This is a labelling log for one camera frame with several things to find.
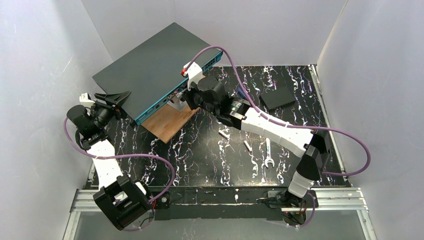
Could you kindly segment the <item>dark teal network switch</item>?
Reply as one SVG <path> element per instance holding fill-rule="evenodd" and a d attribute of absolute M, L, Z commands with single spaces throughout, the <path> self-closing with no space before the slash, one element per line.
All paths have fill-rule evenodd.
<path fill-rule="evenodd" d="M 187 88 L 186 64 L 209 44 L 173 22 L 92 78 L 107 94 L 130 91 L 122 110 L 133 127 Z"/>

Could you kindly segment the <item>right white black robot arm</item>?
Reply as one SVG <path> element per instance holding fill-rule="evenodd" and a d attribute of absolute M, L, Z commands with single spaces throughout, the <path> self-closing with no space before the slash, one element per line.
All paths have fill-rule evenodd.
<path fill-rule="evenodd" d="M 278 124 L 278 119 L 261 115 L 245 99 L 230 97 L 224 84 L 214 76 L 188 80 L 183 98 L 193 110 L 201 108 L 235 129 L 254 133 L 288 149 L 300 158 L 285 193 L 287 199 L 302 199 L 315 181 L 322 177 L 330 155 L 330 138 L 323 130 Z"/>

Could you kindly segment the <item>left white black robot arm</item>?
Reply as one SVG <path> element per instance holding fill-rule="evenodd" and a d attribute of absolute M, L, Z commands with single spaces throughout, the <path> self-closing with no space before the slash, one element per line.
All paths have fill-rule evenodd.
<path fill-rule="evenodd" d="M 75 143 L 78 150 L 88 154 L 98 177 L 98 192 L 93 200 L 111 224 L 126 231 L 128 226 L 151 210 L 152 197 L 147 185 L 132 181 L 124 173 L 115 158 L 115 147 L 105 127 L 112 118 L 125 116 L 122 105 L 130 91 L 116 94 L 96 93 L 91 99 L 81 94 L 80 103 L 71 107 L 66 117 L 75 127 Z"/>

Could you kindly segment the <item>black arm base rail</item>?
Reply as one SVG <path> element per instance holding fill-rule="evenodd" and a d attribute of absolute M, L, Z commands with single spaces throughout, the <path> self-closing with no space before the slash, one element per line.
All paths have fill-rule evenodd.
<path fill-rule="evenodd" d="M 159 197 L 156 221 L 184 219 L 266 219 L 282 220 L 280 206 L 268 206 L 262 199 L 272 192 L 284 192 L 277 186 L 172 186 Z"/>

